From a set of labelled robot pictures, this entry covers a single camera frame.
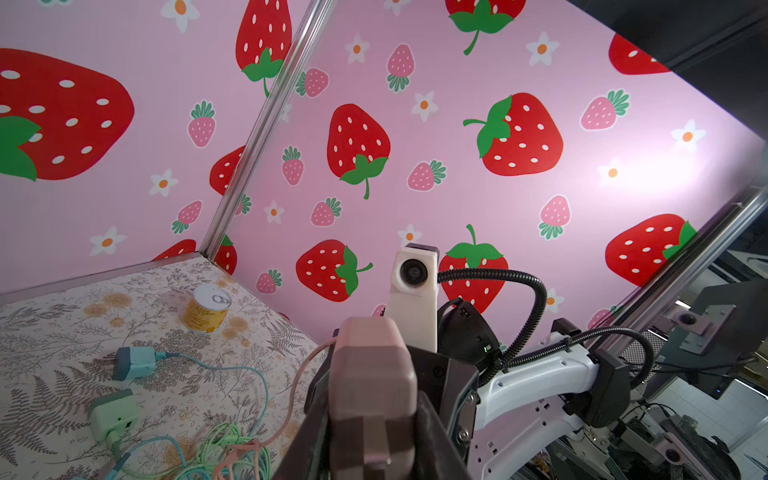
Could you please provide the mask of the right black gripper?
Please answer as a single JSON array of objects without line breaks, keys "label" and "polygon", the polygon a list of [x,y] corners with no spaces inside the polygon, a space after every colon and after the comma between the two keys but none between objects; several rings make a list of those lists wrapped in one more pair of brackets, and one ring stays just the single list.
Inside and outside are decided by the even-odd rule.
[{"label": "right black gripper", "polygon": [[[340,329],[341,327],[336,329],[333,334],[335,342]],[[306,413],[316,397],[329,393],[335,342],[329,347],[326,358],[310,383],[305,400]],[[440,350],[432,353],[408,345],[406,347],[415,369],[418,392],[423,391],[429,397],[443,428],[468,470],[467,460],[474,433],[475,413],[480,403],[477,392],[477,366],[466,358],[464,348],[459,350],[461,355],[454,358]]]}]

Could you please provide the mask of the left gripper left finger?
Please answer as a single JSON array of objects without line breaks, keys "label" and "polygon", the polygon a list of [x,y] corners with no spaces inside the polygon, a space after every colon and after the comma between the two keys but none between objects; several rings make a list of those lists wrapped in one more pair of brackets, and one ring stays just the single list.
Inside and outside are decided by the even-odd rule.
[{"label": "left gripper left finger", "polygon": [[328,395],[316,397],[276,470],[274,480],[329,479]]}]

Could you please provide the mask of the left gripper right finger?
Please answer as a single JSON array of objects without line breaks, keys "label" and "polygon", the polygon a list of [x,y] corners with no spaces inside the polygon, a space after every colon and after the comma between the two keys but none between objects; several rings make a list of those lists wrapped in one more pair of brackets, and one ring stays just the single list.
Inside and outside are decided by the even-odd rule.
[{"label": "left gripper right finger", "polygon": [[429,397],[419,391],[415,413],[413,478],[470,480],[464,461],[443,428]]}]

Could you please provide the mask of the pink charger plug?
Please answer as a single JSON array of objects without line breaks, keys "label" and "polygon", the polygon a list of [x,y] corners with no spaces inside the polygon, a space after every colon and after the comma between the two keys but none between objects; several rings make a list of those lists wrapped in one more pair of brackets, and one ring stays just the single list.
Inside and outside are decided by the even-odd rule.
[{"label": "pink charger plug", "polygon": [[409,479],[418,385],[398,327],[345,320],[331,360],[329,466],[333,479]]}]

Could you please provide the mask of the green charger plug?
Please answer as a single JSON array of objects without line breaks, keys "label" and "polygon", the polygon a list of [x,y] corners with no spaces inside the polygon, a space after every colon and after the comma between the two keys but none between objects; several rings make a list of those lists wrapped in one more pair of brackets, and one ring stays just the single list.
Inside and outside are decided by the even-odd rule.
[{"label": "green charger plug", "polygon": [[93,399],[87,418],[96,442],[121,438],[139,423],[139,408],[131,389],[119,390]]}]

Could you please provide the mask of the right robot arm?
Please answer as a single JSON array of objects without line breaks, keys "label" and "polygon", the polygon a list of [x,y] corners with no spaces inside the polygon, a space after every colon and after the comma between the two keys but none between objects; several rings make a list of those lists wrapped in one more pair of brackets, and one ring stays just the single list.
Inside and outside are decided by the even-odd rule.
[{"label": "right robot arm", "polygon": [[[463,377],[431,398],[418,384],[426,363],[439,358],[436,288],[458,280],[491,280],[533,289],[535,303],[514,343],[478,370],[447,356]],[[382,317],[350,318],[324,345],[327,386],[308,399],[306,413],[316,428],[308,447],[304,479],[465,479],[469,472],[459,437],[460,412],[471,395],[479,399],[476,428],[512,414],[514,437],[501,450],[492,477],[512,474],[535,454],[570,431],[604,427],[629,404],[630,391],[652,371],[653,350],[640,333],[644,362],[636,374],[604,350],[585,341],[615,335],[615,326],[576,332],[564,320],[554,324],[544,347],[524,352],[546,302],[536,277],[500,269],[432,272],[418,259],[398,264],[390,301]]]}]

